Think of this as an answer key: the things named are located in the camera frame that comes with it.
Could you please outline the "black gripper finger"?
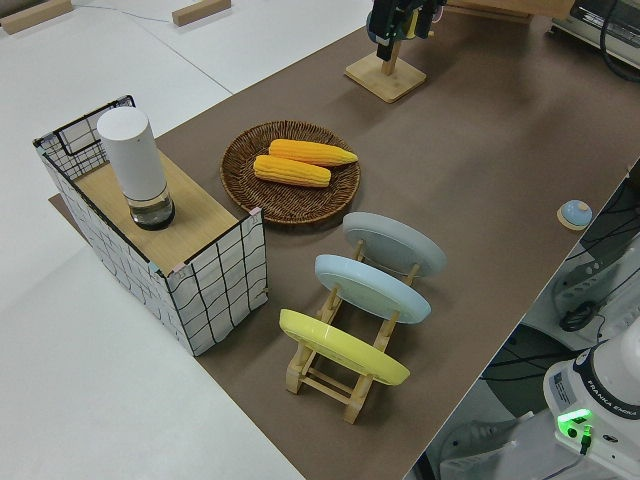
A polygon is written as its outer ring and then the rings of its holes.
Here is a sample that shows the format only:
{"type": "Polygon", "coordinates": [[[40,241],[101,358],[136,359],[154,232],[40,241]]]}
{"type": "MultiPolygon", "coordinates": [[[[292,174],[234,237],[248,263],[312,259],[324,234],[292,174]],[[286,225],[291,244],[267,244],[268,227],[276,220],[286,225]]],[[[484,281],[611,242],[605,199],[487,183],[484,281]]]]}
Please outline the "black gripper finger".
{"type": "Polygon", "coordinates": [[[393,0],[376,0],[372,8],[372,36],[377,44],[377,56],[390,59],[399,15],[402,13],[400,2],[393,0]]]}
{"type": "Polygon", "coordinates": [[[437,13],[437,1],[425,0],[419,9],[418,15],[418,37],[426,39],[431,29],[433,18],[437,13]]]}

